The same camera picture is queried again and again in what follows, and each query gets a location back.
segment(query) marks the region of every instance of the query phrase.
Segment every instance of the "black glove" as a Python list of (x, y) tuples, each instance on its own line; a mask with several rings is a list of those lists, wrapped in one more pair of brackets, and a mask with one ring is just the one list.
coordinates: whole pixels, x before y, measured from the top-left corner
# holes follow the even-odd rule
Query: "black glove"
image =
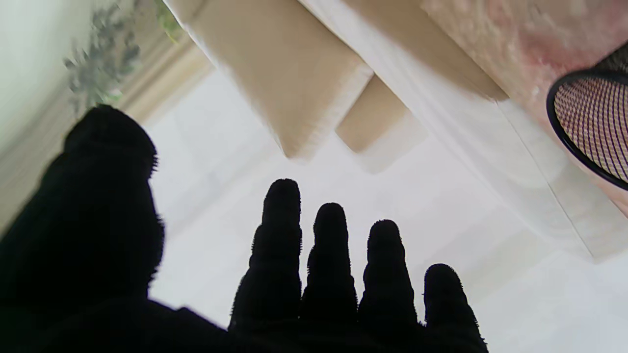
[(357, 303), (342, 207), (325, 204), (314, 223), (308, 283), (301, 296), (300, 193), (274, 182), (253, 239), (249, 270), (235, 295), (230, 332), (281, 347), (320, 351), (487, 352), (460, 280), (444, 264), (425, 274), (425, 320), (417, 322), (405, 250), (397, 225), (371, 228), (364, 294)]

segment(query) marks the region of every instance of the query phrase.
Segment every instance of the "white tile floor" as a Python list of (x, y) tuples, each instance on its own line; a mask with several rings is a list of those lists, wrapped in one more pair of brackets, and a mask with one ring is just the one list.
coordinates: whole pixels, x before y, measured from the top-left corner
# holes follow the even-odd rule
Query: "white tile floor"
[(155, 299), (227, 325), (266, 189), (287, 177), (301, 188), (303, 279), (316, 211), (338, 202), (359, 295), (369, 228), (389, 218), (402, 232), (420, 316), (423, 273), (446, 262), (492, 352), (625, 352), (627, 256), (594, 266), (555, 251), (433, 138), (378, 175), (361, 170), (335, 136), (299, 165), (246, 107), (215, 73), (147, 126), (160, 152), (152, 186), (168, 231)]

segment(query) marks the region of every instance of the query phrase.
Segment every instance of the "mesh wastebasket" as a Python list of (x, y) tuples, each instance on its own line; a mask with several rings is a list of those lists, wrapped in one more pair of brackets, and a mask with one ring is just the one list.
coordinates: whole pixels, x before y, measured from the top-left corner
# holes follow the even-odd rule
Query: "mesh wastebasket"
[(559, 79), (549, 90), (547, 109), (567, 149), (628, 190), (628, 43), (593, 68)]

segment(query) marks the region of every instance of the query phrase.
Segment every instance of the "green leaves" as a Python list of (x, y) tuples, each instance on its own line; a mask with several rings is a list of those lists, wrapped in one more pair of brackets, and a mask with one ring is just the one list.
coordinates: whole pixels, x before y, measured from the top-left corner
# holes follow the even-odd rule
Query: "green leaves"
[(63, 64), (69, 73), (68, 88), (75, 94), (70, 104), (77, 115), (96, 104), (120, 98), (122, 81), (139, 62), (133, 24), (133, 13), (121, 15), (118, 3), (114, 3), (92, 13), (86, 50), (79, 50), (72, 41), (72, 58), (64, 58)]
[(176, 42), (176, 39), (183, 32), (179, 22), (176, 20), (172, 12), (170, 12), (170, 9), (163, 2), (163, 0), (154, 0), (154, 2), (157, 7), (157, 22), (159, 22), (168, 37), (170, 37), (172, 41)]

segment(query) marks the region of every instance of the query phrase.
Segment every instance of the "beige sofa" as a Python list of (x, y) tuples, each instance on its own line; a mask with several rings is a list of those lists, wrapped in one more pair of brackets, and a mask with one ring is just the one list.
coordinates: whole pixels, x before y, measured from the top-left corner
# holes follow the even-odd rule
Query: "beige sofa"
[(167, 3), (286, 157), (309, 160), (337, 128), (358, 163), (376, 173), (426, 135), (372, 69), (297, 0)]

